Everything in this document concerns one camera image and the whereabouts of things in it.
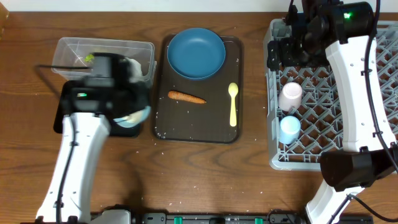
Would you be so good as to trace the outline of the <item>grey dishwasher rack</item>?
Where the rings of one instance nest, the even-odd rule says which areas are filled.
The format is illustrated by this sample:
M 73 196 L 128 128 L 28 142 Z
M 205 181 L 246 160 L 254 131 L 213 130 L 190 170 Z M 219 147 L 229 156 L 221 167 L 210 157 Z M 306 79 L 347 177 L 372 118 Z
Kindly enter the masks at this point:
M 377 26 L 376 63 L 387 121 L 397 133 L 397 22 Z M 269 164 L 275 170 L 319 171 L 321 153 L 343 148 L 343 122 L 337 85 L 330 67 L 279 67 L 265 69 L 267 80 L 267 138 Z M 299 109 L 282 111 L 278 95 L 287 83 L 303 90 Z M 298 139 L 286 145 L 279 141 L 280 121 L 286 116 L 300 120 Z

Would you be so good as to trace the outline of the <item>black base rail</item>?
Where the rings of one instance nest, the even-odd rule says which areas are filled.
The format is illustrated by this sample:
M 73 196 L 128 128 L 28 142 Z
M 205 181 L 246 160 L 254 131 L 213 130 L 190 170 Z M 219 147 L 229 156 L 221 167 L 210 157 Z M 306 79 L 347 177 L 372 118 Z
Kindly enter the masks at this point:
M 129 207 L 115 205 L 101 212 L 91 213 L 92 223 L 131 224 L 295 224 L 306 223 L 306 219 L 292 212 L 271 210 L 267 214 L 238 215 L 211 213 L 137 213 Z

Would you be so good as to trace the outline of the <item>clear plastic bin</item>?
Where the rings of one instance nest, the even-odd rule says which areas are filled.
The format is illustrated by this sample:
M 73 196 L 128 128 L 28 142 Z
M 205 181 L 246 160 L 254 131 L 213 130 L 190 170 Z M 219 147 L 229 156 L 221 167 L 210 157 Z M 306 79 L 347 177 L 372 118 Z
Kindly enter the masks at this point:
M 139 82 L 152 86 L 156 61 L 155 46 L 151 42 L 63 37 L 58 41 L 52 64 L 56 67 L 91 67 L 94 60 L 85 62 L 85 57 L 95 52 L 119 54 L 137 60 L 143 74 Z

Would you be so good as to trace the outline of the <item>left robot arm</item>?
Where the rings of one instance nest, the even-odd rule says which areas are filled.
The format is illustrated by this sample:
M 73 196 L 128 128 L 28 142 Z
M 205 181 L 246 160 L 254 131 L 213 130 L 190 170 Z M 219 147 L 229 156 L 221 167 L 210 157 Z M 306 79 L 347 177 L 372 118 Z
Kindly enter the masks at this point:
M 97 52 L 90 74 L 67 81 L 59 97 L 62 142 L 50 187 L 35 223 L 132 223 L 129 208 L 91 214 L 91 191 L 109 136 L 134 136 L 149 116 L 149 89 L 141 65 L 123 55 Z

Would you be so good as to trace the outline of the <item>dark brown serving tray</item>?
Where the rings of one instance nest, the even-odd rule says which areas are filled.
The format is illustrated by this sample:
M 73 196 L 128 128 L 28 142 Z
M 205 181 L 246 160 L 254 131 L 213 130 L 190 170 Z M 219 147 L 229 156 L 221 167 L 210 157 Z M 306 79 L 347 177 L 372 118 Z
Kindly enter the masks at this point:
M 173 35 L 162 43 L 159 70 L 155 78 L 152 130 L 161 140 L 231 144 L 241 133 L 243 122 L 243 44 L 233 36 L 223 36 L 226 58 L 220 70 L 204 80 L 191 80 L 176 73 L 167 60 L 167 47 Z M 230 83 L 236 83 L 237 125 L 229 125 Z M 169 91 L 202 98 L 205 104 L 177 101 Z

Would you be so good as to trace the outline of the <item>light blue cup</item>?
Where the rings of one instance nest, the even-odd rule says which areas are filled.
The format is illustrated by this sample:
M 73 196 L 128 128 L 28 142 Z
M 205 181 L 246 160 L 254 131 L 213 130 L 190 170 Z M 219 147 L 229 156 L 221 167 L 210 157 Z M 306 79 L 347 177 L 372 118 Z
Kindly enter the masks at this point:
M 279 142 L 292 144 L 299 138 L 301 123 L 294 116 L 286 116 L 280 121 Z

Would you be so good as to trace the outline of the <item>orange carrot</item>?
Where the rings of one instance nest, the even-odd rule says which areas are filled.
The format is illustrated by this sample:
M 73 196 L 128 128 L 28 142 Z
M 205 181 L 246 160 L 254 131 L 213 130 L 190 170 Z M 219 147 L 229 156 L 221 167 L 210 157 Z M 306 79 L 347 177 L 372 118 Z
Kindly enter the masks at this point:
M 206 101 L 202 98 L 199 98 L 199 97 L 196 97 L 193 95 L 189 95 L 186 93 L 182 93 L 179 91 L 169 91 L 168 97 L 173 100 L 187 101 L 187 102 L 196 103 L 196 104 L 205 104 L 206 103 Z

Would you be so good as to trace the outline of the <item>dark blue plate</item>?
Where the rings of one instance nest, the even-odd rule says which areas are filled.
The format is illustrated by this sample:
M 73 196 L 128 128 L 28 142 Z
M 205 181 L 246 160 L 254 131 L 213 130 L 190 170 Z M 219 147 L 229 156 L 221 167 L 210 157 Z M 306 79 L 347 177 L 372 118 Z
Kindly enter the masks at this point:
M 219 35 L 204 28 L 190 28 L 176 34 L 167 47 L 167 60 L 184 78 L 202 80 L 224 64 L 226 47 Z

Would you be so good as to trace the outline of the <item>light blue bowl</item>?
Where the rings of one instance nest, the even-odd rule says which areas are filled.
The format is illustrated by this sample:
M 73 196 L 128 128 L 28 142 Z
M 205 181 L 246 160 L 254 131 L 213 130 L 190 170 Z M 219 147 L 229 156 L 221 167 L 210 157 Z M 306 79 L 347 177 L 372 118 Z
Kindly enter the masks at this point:
M 151 111 L 150 106 L 146 106 L 143 110 L 136 111 L 121 118 L 115 118 L 113 121 L 122 128 L 134 128 L 144 122 Z

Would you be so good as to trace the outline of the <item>white napkin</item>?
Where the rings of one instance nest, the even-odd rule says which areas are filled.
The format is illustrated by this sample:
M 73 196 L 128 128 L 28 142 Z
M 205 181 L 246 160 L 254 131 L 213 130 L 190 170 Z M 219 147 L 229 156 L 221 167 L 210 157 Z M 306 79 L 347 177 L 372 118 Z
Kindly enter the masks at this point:
M 141 64 L 132 58 L 129 58 L 129 66 L 130 66 L 130 82 L 138 82 L 142 79 L 143 74 L 141 70 Z

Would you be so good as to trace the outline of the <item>yellow plastic spoon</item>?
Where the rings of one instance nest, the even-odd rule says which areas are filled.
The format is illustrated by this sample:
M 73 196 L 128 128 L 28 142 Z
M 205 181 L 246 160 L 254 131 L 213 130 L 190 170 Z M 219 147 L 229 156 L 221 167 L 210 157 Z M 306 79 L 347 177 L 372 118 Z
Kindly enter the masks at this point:
M 236 83 L 230 83 L 228 87 L 228 93 L 231 97 L 231 108 L 229 125 L 235 127 L 237 125 L 237 114 L 236 114 L 236 96 L 238 94 L 239 88 Z

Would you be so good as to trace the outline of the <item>pink cup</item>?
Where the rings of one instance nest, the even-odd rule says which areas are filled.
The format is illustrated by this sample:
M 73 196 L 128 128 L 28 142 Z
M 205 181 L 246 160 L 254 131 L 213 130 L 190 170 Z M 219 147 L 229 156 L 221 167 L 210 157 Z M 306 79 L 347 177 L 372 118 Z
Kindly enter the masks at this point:
M 278 96 L 278 106 L 283 111 L 299 109 L 302 102 L 302 87 L 295 82 L 286 83 Z

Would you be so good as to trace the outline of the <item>black rectangular bin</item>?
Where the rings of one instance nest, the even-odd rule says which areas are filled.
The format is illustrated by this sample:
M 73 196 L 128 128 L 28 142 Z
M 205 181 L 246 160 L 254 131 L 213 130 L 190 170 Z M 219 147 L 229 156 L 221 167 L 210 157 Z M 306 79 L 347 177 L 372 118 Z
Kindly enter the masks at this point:
M 77 86 L 78 83 L 79 83 L 79 81 L 77 81 L 77 80 L 69 80 L 69 81 L 65 82 L 62 87 L 62 92 L 61 92 L 60 100 L 58 103 L 57 113 L 55 115 L 55 120 L 54 120 L 54 124 L 53 124 L 53 130 L 58 134 L 63 133 L 63 117 L 66 115 L 62 101 L 70 93 L 70 90 L 72 89 L 72 87 Z M 135 126 L 133 128 L 124 128 L 124 127 L 118 125 L 111 118 L 108 118 L 108 121 L 111 125 L 110 134 L 109 134 L 110 136 L 136 138 L 140 134 L 141 124 L 138 124 L 137 126 Z

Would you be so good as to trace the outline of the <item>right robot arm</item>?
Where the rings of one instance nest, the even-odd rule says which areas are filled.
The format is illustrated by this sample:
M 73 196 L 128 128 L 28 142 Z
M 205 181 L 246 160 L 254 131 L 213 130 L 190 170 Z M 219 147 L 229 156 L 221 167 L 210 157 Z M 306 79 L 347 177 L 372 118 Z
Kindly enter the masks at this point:
M 322 174 L 294 223 L 361 223 L 343 210 L 397 170 L 397 25 L 365 1 L 302 6 L 263 41 L 269 163 Z

